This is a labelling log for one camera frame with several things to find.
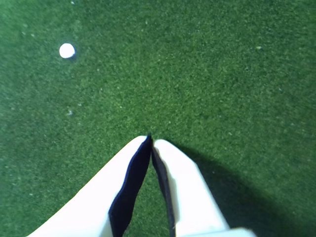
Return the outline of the white gripper finger with blue pad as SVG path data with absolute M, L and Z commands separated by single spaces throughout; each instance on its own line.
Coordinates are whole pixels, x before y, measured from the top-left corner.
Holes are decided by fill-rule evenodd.
M 147 173 L 151 150 L 150 135 L 131 140 L 30 236 L 123 236 Z

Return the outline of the white gripper finger with dark pad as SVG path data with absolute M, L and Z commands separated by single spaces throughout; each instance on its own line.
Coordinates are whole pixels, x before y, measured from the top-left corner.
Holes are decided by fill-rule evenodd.
M 253 237 L 230 228 L 197 164 L 166 140 L 156 140 L 152 161 L 164 195 L 172 237 Z

